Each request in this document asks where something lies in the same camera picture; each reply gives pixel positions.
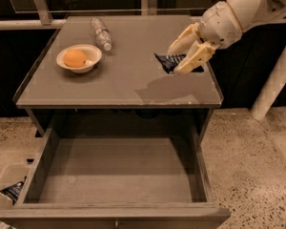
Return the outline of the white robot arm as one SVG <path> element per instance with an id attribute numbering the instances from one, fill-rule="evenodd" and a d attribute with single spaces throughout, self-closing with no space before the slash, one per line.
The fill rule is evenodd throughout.
<path id="1" fill-rule="evenodd" d="M 286 16 L 286 0 L 226 0 L 207 9 L 168 48 L 168 54 L 185 53 L 174 68 L 187 74 L 209 61 L 217 50 L 227 49 L 244 32 Z"/>

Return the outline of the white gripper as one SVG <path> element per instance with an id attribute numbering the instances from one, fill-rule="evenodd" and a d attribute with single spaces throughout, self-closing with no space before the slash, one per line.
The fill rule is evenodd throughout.
<path id="1" fill-rule="evenodd" d="M 209 61 L 215 48 L 229 48 L 241 39 L 242 34 L 232 7 L 227 2 L 216 3 L 203 13 L 198 24 L 190 24 L 168 48 L 167 54 L 187 52 L 174 68 L 174 73 L 190 73 Z"/>

